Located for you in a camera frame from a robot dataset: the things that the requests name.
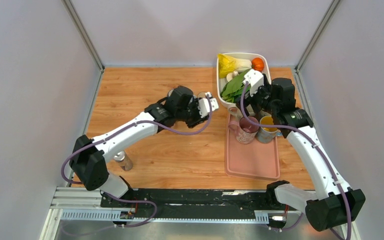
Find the blue butterfly mug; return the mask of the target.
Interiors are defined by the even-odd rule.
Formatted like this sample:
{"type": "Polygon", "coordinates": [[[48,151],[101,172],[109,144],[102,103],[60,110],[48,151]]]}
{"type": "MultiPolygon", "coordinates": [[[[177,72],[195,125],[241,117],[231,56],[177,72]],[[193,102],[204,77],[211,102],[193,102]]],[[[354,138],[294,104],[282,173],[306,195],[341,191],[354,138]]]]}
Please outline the blue butterfly mug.
{"type": "Polygon", "coordinates": [[[271,115],[263,116],[259,120],[259,124],[267,125],[269,127],[260,127],[257,132],[256,139],[263,144],[268,144],[271,141],[273,141],[277,136],[279,130],[276,127],[273,127],[274,120],[272,116],[271,115]]]}

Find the pink upside-down mug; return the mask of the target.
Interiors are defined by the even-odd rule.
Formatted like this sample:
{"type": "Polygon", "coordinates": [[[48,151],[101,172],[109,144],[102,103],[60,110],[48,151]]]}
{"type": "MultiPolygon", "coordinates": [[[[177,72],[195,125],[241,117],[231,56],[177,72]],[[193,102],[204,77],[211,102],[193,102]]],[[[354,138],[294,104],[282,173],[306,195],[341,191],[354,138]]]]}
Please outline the pink upside-down mug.
{"type": "Polygon", "coordinates": [[[239,143],[250,144],[259,131],[257,123],[257,119],[250,116],[248,119],[242,117],[240,120],[231,120],[227,126],[239,143]]]}

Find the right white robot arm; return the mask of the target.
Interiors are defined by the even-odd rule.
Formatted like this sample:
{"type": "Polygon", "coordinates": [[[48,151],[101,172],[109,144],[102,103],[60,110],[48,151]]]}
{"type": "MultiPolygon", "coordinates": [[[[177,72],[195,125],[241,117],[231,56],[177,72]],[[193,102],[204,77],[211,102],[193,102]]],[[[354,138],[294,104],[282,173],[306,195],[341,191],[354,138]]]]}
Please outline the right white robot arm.
{"type": "Polygon", "coordinates": [[[353,189],[341,176],[320,143],[314,123],[308,113],[296,106],[295,86],[291,79],[266,77],[245,77],[239,102],[239,109],[248,117],[247,106],[255,113],[260,111],[271,115],[274,128],[299,155],[310,175],[315,192],[309,193],[285,180],[267,186],[266,205],[278,209],[290,206],[302,214],[318,232],[333,231],[346,226],[346,239],[351,239],[353,221],[356,220],[366,197],[361,189],[353,189]]]}

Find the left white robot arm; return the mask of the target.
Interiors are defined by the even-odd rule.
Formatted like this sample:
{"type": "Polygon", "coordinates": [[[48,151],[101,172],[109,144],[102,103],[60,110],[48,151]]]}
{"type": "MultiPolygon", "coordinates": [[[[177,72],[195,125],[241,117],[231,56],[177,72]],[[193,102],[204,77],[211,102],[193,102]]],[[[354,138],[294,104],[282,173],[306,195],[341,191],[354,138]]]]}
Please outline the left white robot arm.
{"type": "Polygon", "coordinates": [[[208,127],[218,108],[218,101],[210,92],[197,97],[192,90],[180,85],[110,132],[93,138],[86,135],[78,137],[61,171],[69,165],[79,179],[76,184],[83,185],[88,191],[108,193],[120,207],[127,207],[133,201],[133,193],[122,177],[109,172],[108,162],[131,145],[162,130],[180,134],[180,131],[173,129],[177,122],[184,122],[190,129],[204,124],[199,130],[183,133],[187,136],[197,135],[208,127]]]}

